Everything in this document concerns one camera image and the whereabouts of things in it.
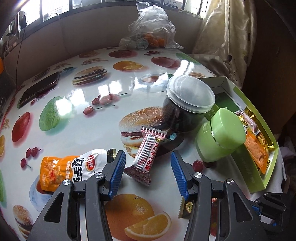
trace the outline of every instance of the curtain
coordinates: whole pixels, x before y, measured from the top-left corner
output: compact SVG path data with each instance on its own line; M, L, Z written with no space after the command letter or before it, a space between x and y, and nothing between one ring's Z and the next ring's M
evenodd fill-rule
M191 57L241 89L256 29L254 0L211 0Z

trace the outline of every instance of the cardboard box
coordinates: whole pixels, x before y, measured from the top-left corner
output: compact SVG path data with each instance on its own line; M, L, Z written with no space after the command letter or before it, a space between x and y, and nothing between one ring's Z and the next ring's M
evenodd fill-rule
M209 85L216 96L215 105L205 116L208 120L211 119L219 108L227 108L235 112L237 110L243 111L247 106L255 114L271 141L274 143L275 150L269 155L270 165L265 174L259 173L245 145L241 145L231 155L237 164L250 193L264 190L270 180L279 153L279 145L277 144L274 135L255 106L227 77L207 77L201 78L200 80Z

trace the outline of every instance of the black wire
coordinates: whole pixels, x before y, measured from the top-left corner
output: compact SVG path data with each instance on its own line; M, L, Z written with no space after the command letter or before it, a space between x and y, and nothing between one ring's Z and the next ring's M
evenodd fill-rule
M22 35L22 41L24 40L24 36L25 36L25 31L26 31L26 27L27 27L27 23L28 23L28 20L26 22L26 26L24 28L24 33ZM18 66L18 60L19 60L19 57L20 57L20 49L19 49L19 54L18 54L18 57L17 57L17 66ZM17 67L16 67L16 70L15 70L15 92L17 91Z

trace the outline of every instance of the clear plastic bag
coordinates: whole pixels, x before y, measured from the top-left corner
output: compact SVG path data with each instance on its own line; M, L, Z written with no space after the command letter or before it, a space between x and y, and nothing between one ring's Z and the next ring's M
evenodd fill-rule
M156 47L183 48L175 42L176 28L169 21L166 12L147 2L137 3L140 16L128 26L130 36L122 38L119 45L129 49L147 49Z

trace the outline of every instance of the pink candy wrapper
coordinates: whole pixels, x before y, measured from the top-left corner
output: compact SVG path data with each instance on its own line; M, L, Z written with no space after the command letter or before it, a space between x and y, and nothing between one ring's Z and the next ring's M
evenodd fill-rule
M135 156L133 164L130 167L125 168L124 173L136 181L149 186L151 183L149 171L156 156L159 143L166 138L167 132L144 126L142 127L141 132L143 134L143 141Z

